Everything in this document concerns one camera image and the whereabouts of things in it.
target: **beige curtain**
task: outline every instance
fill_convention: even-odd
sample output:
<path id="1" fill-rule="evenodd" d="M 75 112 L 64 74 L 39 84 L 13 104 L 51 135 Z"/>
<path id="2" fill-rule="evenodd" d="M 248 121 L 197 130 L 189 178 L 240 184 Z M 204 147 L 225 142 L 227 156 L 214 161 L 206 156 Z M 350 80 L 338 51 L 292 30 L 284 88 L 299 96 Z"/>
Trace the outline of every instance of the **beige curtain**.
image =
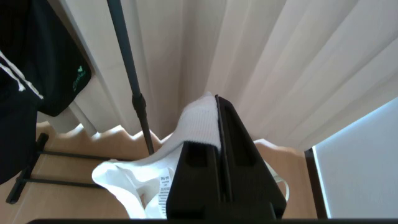
<path id="1" fill-rule="evenodd" d="M 206 91 L 253 139 L 306 150 L 398 96 L 398 1 L 122 0 L 151 130 Z M 93 78 L 58 132 L 140 131 L 105 0 L 53 2 Z"/>

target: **metal pole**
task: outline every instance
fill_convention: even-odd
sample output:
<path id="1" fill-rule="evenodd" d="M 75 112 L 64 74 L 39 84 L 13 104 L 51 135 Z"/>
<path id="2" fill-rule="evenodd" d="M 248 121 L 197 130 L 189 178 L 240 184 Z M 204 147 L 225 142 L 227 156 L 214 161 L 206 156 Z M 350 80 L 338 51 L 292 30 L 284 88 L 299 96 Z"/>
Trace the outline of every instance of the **metal pole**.
<path id="1" fill-rule="evenodd" d="M 122 53 L 124 66 L 126 68 L 132 90 L 132 105 L 137 113 L 137 117 L 139 118 L 149 154 L 153 154 L 154 147 L 150 137 L 147 112 L 145 110 L 146 103 L 139 89 L 137 72 L 132 59 L 130 41 L 127 34 L 126 22 L 124 21 L 122 5 L 120 0 L 108 0 L 108 7 L 111 13 L 114 30 L 116 32 L 116 37 L 118 38 L 119 48 Z"/>

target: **floor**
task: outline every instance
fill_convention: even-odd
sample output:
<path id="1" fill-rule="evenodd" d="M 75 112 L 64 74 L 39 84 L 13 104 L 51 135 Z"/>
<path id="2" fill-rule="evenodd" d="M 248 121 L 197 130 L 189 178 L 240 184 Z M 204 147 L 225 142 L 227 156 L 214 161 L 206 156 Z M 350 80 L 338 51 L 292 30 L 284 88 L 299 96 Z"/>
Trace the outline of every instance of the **floor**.
<path id="1" fill-rule="evenodd" d="M 89 137 L 84 129 L 56 135 L 46 122 L 37 125 L 37 137 L 47 133 L 50 138 L 45 150 L 73 152 L 96 156 L 142 159 L 148 156 L 142 136 L 130 136 L 122 129 Z M 155 149 L 162 142 L 153 136 Z M 291 148 L 271 146 L 266 142 L 256 144 L 261 156 L 283 177 L 290 187 L 290 198 L 284 218 L 316 218 L 310 179 L 303 152 Z M 34 177 L 92 182 L 91 171 L 101 161 L 43 155 L 33 171 Z M 15 178 L 0 185 L 1 223 L 27 223 L 36 218 L 127 218 L 124 207 L 103 189 L 68 187 L 51 184 L 25 186 L 19 201 L 5 203 Z"/>

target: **black rack leg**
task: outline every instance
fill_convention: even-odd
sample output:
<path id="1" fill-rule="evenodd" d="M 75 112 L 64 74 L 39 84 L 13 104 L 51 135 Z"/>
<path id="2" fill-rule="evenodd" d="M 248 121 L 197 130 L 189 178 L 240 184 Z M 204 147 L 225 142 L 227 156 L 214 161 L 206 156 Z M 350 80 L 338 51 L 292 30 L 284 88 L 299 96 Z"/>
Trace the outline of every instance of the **black rack leg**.
<path id="1" fill-rule="evenodd" d="M 49 139 L 49 136 L 47 134 L 44 134 L 44 133 L 40 134 L 40 136 L 36 142 L 35 151 L 32 154 L 32 157 L 30 158 L 29 164 L 24 170 L 21 171 L 21 174 L 19 174 L 19 177 L 16 179 L 16 183 L 12 187 L 10 194 L 8 195 L 8 197 L 6 199 L 7 203 L 15 204 L 18 201 L 27 182 L 41 183 L 41 184 L 57 184 L 57 185 L 66 185 L 66 186 L 75 186 L 75 187 L 91 187 L 91 188 L 102 189 L 102 186 L 100 186 L 98 184 L 87 184 L 87 183 L 69 182 L 69 181 L 61 181 L 61 180 L 46 180 L 46 179 L 30 178 L 33 168 L 35 167 L 36 162 L 39 159 L 41 154 L 50 155 L 50 156 L 74 157 L 74 158 L 80 158 L 80 159 L 96 159 L 96 160 L 101 160 L 101 161 L 110 160 L 109 157 L 88 156 L 88 155 L 72 154 L 72 153 L 66 153 L 66 152 L 44 151 L 44 146 L 48 139 Z"/>

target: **dark edge trim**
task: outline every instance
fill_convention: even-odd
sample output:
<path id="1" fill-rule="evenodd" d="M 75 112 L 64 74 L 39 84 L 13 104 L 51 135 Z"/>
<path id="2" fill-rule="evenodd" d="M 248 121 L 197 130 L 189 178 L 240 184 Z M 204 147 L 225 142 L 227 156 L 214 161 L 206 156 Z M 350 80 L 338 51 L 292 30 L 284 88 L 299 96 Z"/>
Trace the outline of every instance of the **dark edge trim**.
<path id="1" fill-rule="evenodd" d="M 318 218 L 328 218 L 326 214 L 325 202 L 323 201 L 323 194 L 321 183 L 318 176 L 318 169 L 315 163 L 312 148 L 305 151 L 305 162 L 307 163 L 308 175 L 310 176 L 313 200 L 315 202 L 315 209 L 317 210 Z"/>

